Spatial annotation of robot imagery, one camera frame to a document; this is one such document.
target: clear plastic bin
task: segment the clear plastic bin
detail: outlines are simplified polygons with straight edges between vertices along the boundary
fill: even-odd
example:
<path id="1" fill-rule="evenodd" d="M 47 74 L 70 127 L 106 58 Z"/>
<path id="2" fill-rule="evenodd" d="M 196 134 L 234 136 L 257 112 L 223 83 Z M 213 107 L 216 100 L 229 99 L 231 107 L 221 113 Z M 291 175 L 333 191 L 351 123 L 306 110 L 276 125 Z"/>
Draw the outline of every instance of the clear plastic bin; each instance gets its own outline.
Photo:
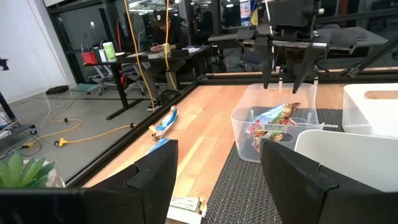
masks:
<path id="1" fill-rule="evenodd" d="M 340 174 L 383 192 L 398 191 L 398 139 L 305 131 L 295 151 Z"/>
<path id="2" fill-rule="evenodd" d="M 367 99 L 369 91 L 397 91 L 398 83 L 344 86 L 343 129 L 346 133 L 398 138 L 398 100 Z"/>
<path id="3" fill-rule="evenodd" d="M 279 84 L 269 84 L 268 89 L 264 89 L 263 84 L 248 86 L 231 115 L 240 158 L 246 161 L 260 162 L 260 155 L 252 146 L 254 138 L 245 131 L 253 125 L 255 118 L 275 106 L 289 102 L 301 103 L 291 117 L 297 126 L 260 123 L 265 131 L 278 131 L 284 128 L 284 138 L 278 143 L 291 150 L 294 150 L 297 136 L 301 132 L 309 129 L 323 129 L 323 124 L 318 123 L 315 109 L 317 88 L 314 85 L 303 83 L 296 94 L 292 94 L 292 90 L 293 83 L 285 83 L 282 88 L 279 88 Z"/>

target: person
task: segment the person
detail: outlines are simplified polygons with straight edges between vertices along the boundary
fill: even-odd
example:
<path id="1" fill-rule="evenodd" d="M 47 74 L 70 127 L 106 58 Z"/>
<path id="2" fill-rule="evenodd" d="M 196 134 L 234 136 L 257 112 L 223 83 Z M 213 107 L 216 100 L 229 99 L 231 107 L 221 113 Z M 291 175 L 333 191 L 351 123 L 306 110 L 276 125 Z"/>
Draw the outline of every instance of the person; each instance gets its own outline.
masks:
<path id="1" fill-rule="evenodd" d="M 162 10 L 157 12 L 155 15 L 155 19 L 159 25 L 160 29 L 155 30 L 150 42 L 149 47 L 151 52 L 160 52 L 163 51 L 163 45 L 166 40 L 166 11 Z M 181 31 L 181 28 L 178 24 L 172 24 L 170 18 L 167 21 L 169 23 L 169 39 L 168 43 L 170 46 L 170 50 L 180 50 L 183 47 L 188 45 L 188 37 Z M 177 88 L 177 80 L 175 78 L 175 73 L 178 69 L 180 69 L 183 65 L 185 65 L 185 60 L 173 60 L 169 61 L 170 74 L 165 72 L 167 83 L 170 88 Z M 161 71 L 166 70 L 166 63 L 163 62 L 151 62 L 150 67 L 147 70 L 144 70 L 144 76 L 147 80 L 148 91 L 150 91 L 153 99 L 154 106 L 151 104 L 148 106 L 147 111 L 153 111 L 162 106 L 162 101 L 159 98 L 159 93 L 157 92 L 155 81 L 156 78 Z"/>

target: gray mat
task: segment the gray mat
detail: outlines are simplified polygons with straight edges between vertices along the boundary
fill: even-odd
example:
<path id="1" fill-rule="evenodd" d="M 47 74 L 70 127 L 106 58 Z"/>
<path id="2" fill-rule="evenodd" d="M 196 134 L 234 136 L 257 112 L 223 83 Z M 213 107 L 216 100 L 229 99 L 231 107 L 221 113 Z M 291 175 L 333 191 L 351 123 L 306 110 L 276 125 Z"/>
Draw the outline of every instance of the gray mat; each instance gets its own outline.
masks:
<path id="1" fill-rule="evenodd" d="M 342 110 L 317 110 L 323 130 L 344 132 Z M 234 144 L 210 195 L 205 223 L 282 223 L 260 163 L 238 156 Z"/>

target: white wall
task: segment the white wall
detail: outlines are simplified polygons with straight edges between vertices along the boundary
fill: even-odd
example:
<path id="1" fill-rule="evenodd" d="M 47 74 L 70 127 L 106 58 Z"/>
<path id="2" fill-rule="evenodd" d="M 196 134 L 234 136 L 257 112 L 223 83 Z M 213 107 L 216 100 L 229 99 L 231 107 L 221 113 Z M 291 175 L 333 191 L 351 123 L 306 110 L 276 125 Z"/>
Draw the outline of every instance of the white wall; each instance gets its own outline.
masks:
<path id="1" fill-rule="evenodd" d="M 66 85 L 76 86 L 42 0 L 1 0 L 0 91 L 10 103 Z"/>

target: candy wrapper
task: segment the candy wrapper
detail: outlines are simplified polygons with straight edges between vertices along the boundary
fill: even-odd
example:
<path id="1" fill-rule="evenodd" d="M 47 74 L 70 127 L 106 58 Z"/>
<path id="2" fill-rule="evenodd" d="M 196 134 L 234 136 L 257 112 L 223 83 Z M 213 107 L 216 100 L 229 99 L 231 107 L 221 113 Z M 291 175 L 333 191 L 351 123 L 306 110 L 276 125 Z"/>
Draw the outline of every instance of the candy wrapper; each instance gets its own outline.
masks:
<path id="1" fill-rule="evenodd" d="M 276 106 L 263 114 L 260 114 L 250 125 L 245 134 L 249 135 L 252 139 L 253 148 L 259 152 L 259 143 L 262 138 L 270 139 L 273 141 L 281 141 L 287 131 L 288 126 L 284 125 L 297 125 L 290 117 L 296 112 L 300 103 L 284 103 Z M 264 127 L 262 124 L 282 124 L 275 126 L 272 130 Z"/>
<path id="2" fill-rule="evenodd" d="M 152 146 L 149 151 L 147 152 L 147 155 L 153 151 L 155 151 L 158 147 L 163 146 L 164 144 L 166 144 L 166 142 L 168 142 L 170 139 L 165 138 L 165 139 L 160 139 L 159 141 L 157 141 L 156 144 L 154 144 L 154 146 Z"/>
<path id="3" fill-rule="evenodd" d="M 152 137 L 155 139 L 160 139 L 169 130 L 171 125 L 177 119 L 178 109 L 172 106 L 169 114 L 162 120 L 161 124 L 158 126 L 151 125 L 149 129 L 152 131 Z"/>

